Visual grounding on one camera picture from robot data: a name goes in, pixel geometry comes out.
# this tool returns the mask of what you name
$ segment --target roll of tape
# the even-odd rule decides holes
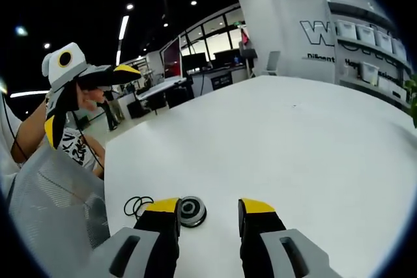
[[[198,197],[182,198],[181,225],[194,228],[202,224],[207,217],[207,210],[203,201]]]

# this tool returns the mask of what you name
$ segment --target person's arm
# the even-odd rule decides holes
[[[30,117],[24,120],[19,127],[16,136],[16,141],[12,145],[10,153],[16,163],[23,163],[26,158],[35,152],[40,142],[45,136],[45,118],[46,118],[46,104],[43,101],[40,106],[32,113]]]
[[[93,150],[93,152],[97,155],[98,161],[100,162],[100,164],[98,164],[98,166],[95,169],[93,169],[93,173],[97,177],[103,179],[104,177],[103,167],[104,167],[104,162],[105,162],[106,151],[104,150],[103,146],[93,137],[84,135],[84,138],[86,141],[85,143],[90,146],[91,150]]]
[[[84,135],[85,143],[90,146],[90,148],[94,151],[94,153],[101,159],[104,159],[104,154],[106,151],[104,150],[103,146],[93,137]]]
[[[78,107],[94,111],[96,106],[91,100],[94,102],[104,101],[102,90],[81,90],[78,85],[76,87]],[[19,145],[13,143],[12,148],[10,149],[10,153],[16,163],[25,162],[26,158],[30,158],[33,152],[35,152],[42,138],[45,136],[45,119],[46,105],[45,101],[43,101],[35,112],[20,124],[16,134],[16,141]]]

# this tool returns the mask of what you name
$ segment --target white storage box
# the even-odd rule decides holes
[[[370,45],[375,45],[375,34],[373,29],[365,25],[356,25],[358,39]]]
[[[378,47],[381,47],[383,50],[392,53],[391,36],[384,34],[381,31],[376,31],[375,42],[377,43]]]
[[[336,26],[338,27],[339,36],[357,39],[355,23],[338,20],[336,21]]]
[[[407,101],[407,91],[400,86],[397,86],[397,93],[400,95],[401,99]]]
[[[374,86],[378,85],[378,71],[378,66],[366,62],[360,63],[360,72],[362,75],[362,79]]]
[[[405,89],[401,88],[400,86],[398,86],[397,84],[395,84],[393,81],[390,81],[390,94],[394,95],[393,92],[399,94],[399,96],[402,100],[406,100],[407,91]]]
[[[392,51],[401,60],[407,61],[407,52],[402,42],[398,39],[392,39]]]
[[[391,81],[389,79],[380,76],[378,78],[378,88],[380,88],[380,90],[386,92],[387,94],[391,94],[390,82]]]

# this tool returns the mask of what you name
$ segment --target floor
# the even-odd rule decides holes
[[[128,131],[130,128],[133,128],[136,125],[145,122],[146,120],[151,120],[161,114],[164,114],[164,112],[168,110],[169,108],[167,106],[158,109],[158,115],[155,115],[155,112],[153,111],[141,118],[135,118],[133,120],[124,120],[117,126],[117,129],[113,130],[112,132],[109,131],[106,115],[103,114],[98,118],[94,119],[91,122],[91,125],[84,130],[84,133],[94,137],[105,148],[106,143],[112,140],[113,138],[116,138],[122,133]]]

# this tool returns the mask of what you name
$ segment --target cable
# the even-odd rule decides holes
[[[23,149],[21,148],[21,146],[19,145],[18,141],[16,140],[16,136],[13,133],[12,130],[12,126],[10,125],[10,121],[8,119],[8,115],[7,115],[7,109],[6,109],[6,99],[5,99],[5,95],[1,94],[1,96],[3,97],[3,107],[5,108],[5,115],[6,115],[6,119],[7,119],[7,124],[8,124],[8,128],[10,130],[10,133],[12,134],[13,137],[13,143],[16,144],[16,146],[18,146],[20,152],[22,153],[22,155],[25,157],[26,161],[29,159],[26,154],[23,152]]]
[[[100,161],[97,159],[96,154],[95,154],[95,153],[94,153],[94,151],[91,149],[91,147],[90,147],[90,145],[88,144],[87,140],[85,140],[84,134],[83,134],[83,132],[81,131],[80,127],[78,126],[78,123],[77,123],[77,118],[76,118],[75,113],[74,113],[73,111],[71,111],[71,113],[72,113],[72,116],[74,117],[74,120],[75,120],[75,122],[76,122],[77,130],[79,131],[79,133],[81,134],[81,136],[82,136],[82,137],[83,137],[83,139],[84,139],[84,143],[85,143],[85,145],[86,145],[87,147],[89,147],[89,150],[90,150],[90,151],[91,151],[91,153],[93,154],[94,159],[96,159],[97,163],[99,164],[99,166],[100,166],[100,167],[103,169],[103,171],[104,171],[104,167],[103,167],[103,165],[102,165],[102,164],[100,163]]]
[[[126,207],[127,207],[127,205],[128,205],[128,203],[130,202],[130,201],[132,201],[132,200],[136,200],[135,201],[135,203],[133,204],[133,207],[132,207],[132,213],[128,213],[128,212],[126,212]],[[137,214],[137,212],[139,211],[139,209],[144,205],[144,204],[147,204],[147,203],[153,203],[154,202],[154,199],[152,199],[151,197],[148,197],[148,196],[145,196],[145,197],[139,197],[139,196],[137,196],[137,197],[132,197],[132,198],[130,198],[129,200],[127,200],[126,201],[126,203],[124,204],[124,206],[123,206],[123,211],[124,211],[124,214],[126,215],[126,216],[135,216],[136,217],[136,220],[138,220],[139,219],[139,217],[140,217],[140,215],[138,215]]]
[[[201,84],[200,96],[203,95],[203,87],[204,87],[204,73],[203,73],[203,83]]]

